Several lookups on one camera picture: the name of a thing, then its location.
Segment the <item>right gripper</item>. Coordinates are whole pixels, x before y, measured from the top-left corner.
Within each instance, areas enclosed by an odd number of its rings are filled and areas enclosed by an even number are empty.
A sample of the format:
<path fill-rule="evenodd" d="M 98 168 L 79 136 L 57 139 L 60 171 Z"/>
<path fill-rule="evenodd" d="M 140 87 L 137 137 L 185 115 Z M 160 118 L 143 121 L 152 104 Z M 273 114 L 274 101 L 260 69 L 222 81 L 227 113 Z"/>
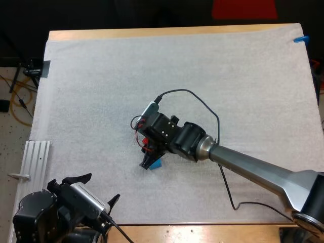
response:
<path fill-rule="evenodd" d="M 138 132 L 146 138 L 140 166 L 146 170 L 161 167 L 160 158 L 167 152 L 183 156 L 181 151 L 183 128 L 177 125 L 177 117 L 168 118 L 157 112 L 138 121 Z"/>

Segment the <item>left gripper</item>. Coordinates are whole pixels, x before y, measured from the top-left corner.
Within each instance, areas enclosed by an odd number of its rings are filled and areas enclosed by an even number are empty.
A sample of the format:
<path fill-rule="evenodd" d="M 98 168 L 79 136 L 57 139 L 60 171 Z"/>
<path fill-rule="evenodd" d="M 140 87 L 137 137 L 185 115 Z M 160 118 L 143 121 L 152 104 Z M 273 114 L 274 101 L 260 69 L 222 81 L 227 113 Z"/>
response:
<path fill-rule="evenodd" d="M 68 225 L 70 232 L 82 225 L 105 236 L 110 226 L 101 219 L 101 214 L 111 212 L 120 194 L 115 195 L 107 203 L 104 202 L 87 189 L 86 184 L 91 177 L 91 173 L 66 177 L 61 184 L 54 179 L 48 183 L 47 190 L 56 196 L 58 215 Z"/>

